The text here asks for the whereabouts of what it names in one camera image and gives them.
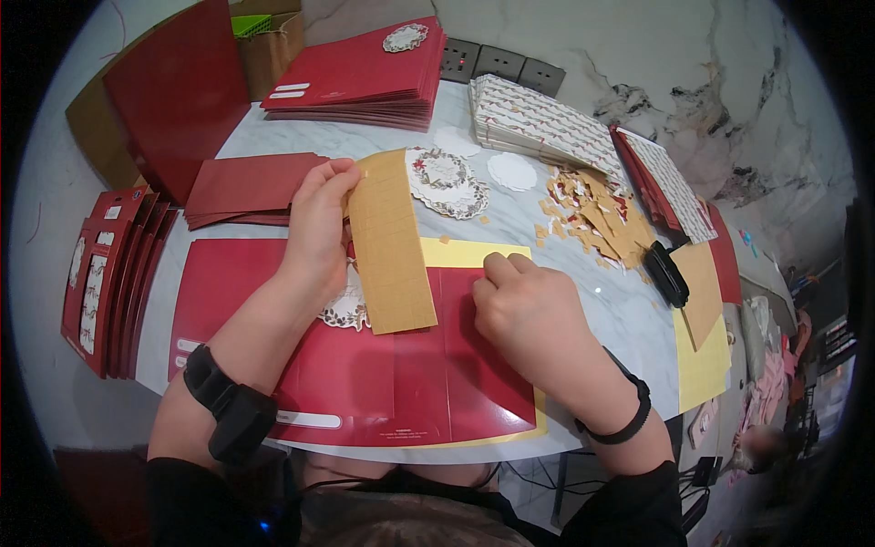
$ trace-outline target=red card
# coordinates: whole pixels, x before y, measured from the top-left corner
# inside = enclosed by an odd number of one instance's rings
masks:
[[[173,319],[172,378],[199,343],[276,271],[285,240],[192,243]],[[317,319],[276,389],[281,414],[326,415],[330,427],[278,424],[272,437],[331,445],[432,445],[530,431],[534,391],[473,327],[481,270],[429,268],[438,325],[374,336]]]
[[[128,150],[147,182],[184,205],[251,106],[226,0],[203,0],[159,26],[103,76]]]

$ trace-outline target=yellow paper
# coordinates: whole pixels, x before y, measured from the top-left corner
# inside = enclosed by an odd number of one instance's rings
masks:
[[[547,414],[545,408],[547,397],[544,392],[538,388],[535,390],[535,429],[528,431],[520,431],[519,433],[509,433],[508,435],[500,435],[498,437],[477,438],[475,440],[463,440],[457,443],[443,443],[441,445],[421,445],[421,446],[401,446],[401,448],[462,448],[463,446],[483,446],[496,445],[498,443],[507,443],[511,440],[524,440],[527,438],[541,437],[547,434]]]
[[[672,308],[677,345],[679,411],[686,412],[726,391],[726,371],[732,364],[726,343],[726,325],[721,315],[704,344],[696,351],[683,313]]]
[[[491,253],[507,256],[511,253],[532,257],[532,249],[504,243],[463,242],[451,239],[446,244],[433,237],[421,237],[426,268],[482,268],[483,259]]]

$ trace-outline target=right hand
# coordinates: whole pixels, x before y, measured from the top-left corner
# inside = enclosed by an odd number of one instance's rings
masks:
[[[563,272],[515,253],[493,253],[483,269],[486,277],[472,287],[477,330],[529,382],[564,398],[586,376],[588,354],[605,358],[577,286]]]

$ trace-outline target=left hand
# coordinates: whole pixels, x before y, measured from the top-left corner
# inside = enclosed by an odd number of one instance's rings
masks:
[[[350,235],[342,202],[360,178],[352,159],[332,159],[307,173],[291,204],[289,242],[277,275],[300,284],[319,309],[347,283]]]

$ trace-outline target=electrical outlet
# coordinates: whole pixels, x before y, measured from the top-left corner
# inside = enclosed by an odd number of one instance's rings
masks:
[[[452,38],[446,39],[444,59],[440,65],[441,80],[468,83],[477,65],[480,44]]]
[[[481,46],[477,65],[474,66],[474,78],[483,74],[495,74],[505,80],[517,81],[526,60],[519,53],[509,52],[492,46]]]
[[[556,93],[558,93],[559,86],[562,85],[564,79],[565,71],[562,68],[527,57],[526,62],[522,65],[518,83],[548,97],[556,98]]]

